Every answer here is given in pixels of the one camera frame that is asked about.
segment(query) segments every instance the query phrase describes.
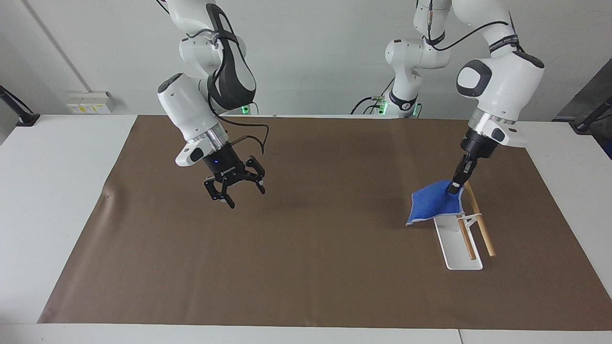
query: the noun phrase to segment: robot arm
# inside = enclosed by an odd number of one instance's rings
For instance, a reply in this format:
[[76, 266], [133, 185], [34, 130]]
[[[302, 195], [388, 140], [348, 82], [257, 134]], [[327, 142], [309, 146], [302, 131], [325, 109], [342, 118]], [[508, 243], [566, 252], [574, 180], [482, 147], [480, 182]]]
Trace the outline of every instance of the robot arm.
[[[444, 26], [450, 5], [450, 0], [417, 1], [414, 27], [422, 34], [422, 38], [396, 39], [388, 44], [385, 58], [395, 71], [395, 81], [391, 90], [384, 94], [388, 104], [387, 114], [401, 118], [412, 115], [412, 107], [416, 104], [422, 83], [415, 69], [440, 69], [449, 63], [450, 50], [437, 51], [432, 46], [444, 40]], [[428, 25], [430, 15], [436, 20]], [[437, 38], [430, 40], [427, 38], [429, 36]]]
[[[204, 160], [214, 174], [205, 180], [206, 190], [213, 200], [233, 208], [227, 188], [235, 183], [252, 181], [265, 193], [265, 170], [252, 156], [244, 163], [240, 160], [217, 119], [221, 113], [248, 105], [255, 97], [255, 79], [244, 59], [244, 43], [214, 1], [167, 3], [172, 21], [188, 37], [179, 46], [181, 57], [207, 77], [196, 79], [179, 73], [157, 90], [162, 107], [187, 142], [176, 163], [191, 166]], [[222, 184], [221, 191], [215, 182]]]
[[471, 26], [508, 23], [483, 29], [491, 58], [469, 61], [457, 76], [457, 91], [465, 98], [478, 100], [461, 142], [466, 154], [449, 187], [450, 193], [457, 193], [472, 175], [478, 159], [489, 158], [499, 144], [526, 146], [514, 124], [542, 80], [544, 63], [519, 50], [510, 12], [502, 0], [453, 0], [453, 7], [457, 18]]
[[414, 69], [448, 64], [450, 50], [438, 45], [446, 36], [444, 26], [451, 5], [460, 21], [481, 29], [491, 53], [491, 58], [469, 61], [457, 76], [457, 91], [478, 100], [461, 142], [466, 155], [449, 188], [457, 193], [472, 175], [477, 160], [489, 158], [499, 144], [526, 145], [513, 125], [536, 91], [544, 63], [519, 50], [510, 12], [502, 0], [417, 0], [414, 27], [423, 38], [394, 40], [387, 46], [387, 62], [395, 70], [395, 84], [386, 95], [391, 111], [409, 114], [416, 102], [422, 80]]

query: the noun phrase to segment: white stand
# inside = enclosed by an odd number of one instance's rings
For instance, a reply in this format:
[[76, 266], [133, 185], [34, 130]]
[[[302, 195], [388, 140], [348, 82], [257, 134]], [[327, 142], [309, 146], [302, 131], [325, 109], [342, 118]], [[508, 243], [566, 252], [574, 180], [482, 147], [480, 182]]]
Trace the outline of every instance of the white stand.
[[475, 260], [469, 258], [468, 248], [463, 239], [457, 216], [442, 215], [433, 219], [436, 224], [436, 231], [438, 232], [438, 239], [442, 247], [444, 261], [449, 270], [482, 270], [482, 261], [480, 260], [480, 255], [474, 243], [472, 231], [470, 230], [470, 227], [476, 223], [476, 215], [478, 214], [464, 215], [461, 218], [468, 230], [469, 241], [476, 254]]

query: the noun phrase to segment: brown paper sheet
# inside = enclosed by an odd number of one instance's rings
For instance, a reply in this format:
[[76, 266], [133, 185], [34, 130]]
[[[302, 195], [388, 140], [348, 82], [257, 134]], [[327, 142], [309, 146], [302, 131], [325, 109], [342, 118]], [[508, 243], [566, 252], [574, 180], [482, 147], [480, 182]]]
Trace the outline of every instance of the brown paper sheet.
[[524, 149], [498, 148], [471, 179], [498, 256], [449, 271], [433, 222], [404, 224], [412, 192], [451, 177], [464, 121], [262, 121], [267, 194], [235, 185], [231, 210], [203, 163], [174, 164], [168, 118], [138, 117], [39, 322], [612, 330]]

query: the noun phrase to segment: power outlet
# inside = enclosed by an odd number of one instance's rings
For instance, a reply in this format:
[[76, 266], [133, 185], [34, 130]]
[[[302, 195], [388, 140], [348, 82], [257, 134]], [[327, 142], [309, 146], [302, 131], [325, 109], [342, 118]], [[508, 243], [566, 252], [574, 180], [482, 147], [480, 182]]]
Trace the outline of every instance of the power outlet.
[[111, 114], [114, 102], [108, 92], [71, 93], [68, 107], [74, 114]]

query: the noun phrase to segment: blue towel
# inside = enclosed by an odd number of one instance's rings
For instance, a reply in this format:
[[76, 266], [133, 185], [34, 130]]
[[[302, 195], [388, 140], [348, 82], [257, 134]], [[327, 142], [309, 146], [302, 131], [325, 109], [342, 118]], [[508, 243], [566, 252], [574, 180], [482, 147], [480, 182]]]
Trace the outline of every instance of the blue towel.
[[440, 215], [460, 215], [463, 213], [461, 194], [463, 186], [456, 195], [448, 192], [452, 181], [439, 181], [412, 194], [412, 209], [406, 226], [415, 222], [431, 220]]

